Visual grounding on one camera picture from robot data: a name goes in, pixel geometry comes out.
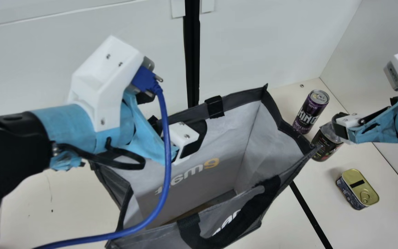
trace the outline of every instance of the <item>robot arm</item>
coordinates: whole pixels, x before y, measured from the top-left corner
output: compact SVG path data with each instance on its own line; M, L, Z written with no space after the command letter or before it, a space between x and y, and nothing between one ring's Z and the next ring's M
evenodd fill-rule
M385 73L395 91L398 91L398 55L385 68ZM391 99L392 106L369 116L338 114L333 127L346 143L382 142L398 144L398 97Z
M83 157L128 170L143 169L144 157L171 167L169 155L176 149L169 145L166 108L157 83L162 79L152 73L153 67L139 51L110 36L73 74L66 105L0 116L0 204L25 178L49 167L79 167ZM161 103L165 141L137 108L155 95ZM139 136L144 141L149 136L159 139L151 137L151 146L131 143ZM107 150L137 163L102 157Z

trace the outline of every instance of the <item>black can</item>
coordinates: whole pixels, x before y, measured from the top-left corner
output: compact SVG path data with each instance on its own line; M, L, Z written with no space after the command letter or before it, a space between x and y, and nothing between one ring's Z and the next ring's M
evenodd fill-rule
M321 146L319 151L313 156L313 159L318 162L326 161L343 145L340 137L336 135L331 122L320 127L311 143Z
M293 128L301 134L307 134L330 102L330 96L322 90L313 90L306 98L296 119Z

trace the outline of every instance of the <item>white wall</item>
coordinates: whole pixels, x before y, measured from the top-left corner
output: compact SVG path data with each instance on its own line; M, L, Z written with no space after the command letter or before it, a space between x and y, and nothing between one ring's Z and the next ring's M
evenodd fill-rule
M133 0L0 0L0 24Z
M71 74L110 34L155 62L170 113L187 108L182 19L170 0L145 0L0 25L0 115L65 103ZM142 110L159 117L157 101Z
M383 68L398 53L398 0L363 0L321 79L348 112L373 113L397 96ZM398 172L398 145L376 144Z
M216 0L201 14L200 99L320 76L361 0Z

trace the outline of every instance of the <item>purple can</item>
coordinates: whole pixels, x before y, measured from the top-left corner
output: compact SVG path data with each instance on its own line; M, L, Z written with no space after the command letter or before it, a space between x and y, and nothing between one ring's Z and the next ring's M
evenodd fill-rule
M326 92L322 90L311 91L293 122L293 128L301 134L310 132L328 102L330 102L330 96Z

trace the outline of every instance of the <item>blue ethernet cable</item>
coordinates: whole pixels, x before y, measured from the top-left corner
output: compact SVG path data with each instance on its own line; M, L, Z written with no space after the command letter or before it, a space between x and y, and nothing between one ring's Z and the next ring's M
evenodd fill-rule
M132 227L129 227L127 229L117 231L117 232L112 232L112 233L101 234L101 235L58 241L58 242L54 242L54 243L36 247L35 249L60 248L60 247L65 247L65 246L73 246L73 245L92 243L92 242L97 242L97 241L112 240L112 239L128 236L128 235L138 232L139 230L142 230L147 225L149 225L158 216L158 214L161 212L162 208L164 207L164 204L167 200L167 197L169 194L169 189L170 189L171 163L172 163L171 162L171 160L172 160L171 144L170 144L170 132L169 132L169 120L168 120L168 114L167 114L167 107L165 104L164 95L162 93L162 88L159 86L159 84L156 82L156 80L154 80L155 79L154 74L152 72L150 72L148 69L145 69L143 67L141 67L139 72L145 74L146 76L153 75L152 76L153 83L151 85L148 85L148 83L147 83L146 86L141 86L141 85L139 85L139 83L133 83L133 82L132 83L136 87L140 88L141 90L145 91L146 89L149 89L152 92L154 92L156 94L156 96L158 97L159 105L161 107L162 129L163 129L163 133L164 133L164 147L165 147L165 177L164 177L164 185L163 185L163 189L162 189L162 193L161 193L161 198L159 199L158 205L145 220L143 220L141 223L134 225Z

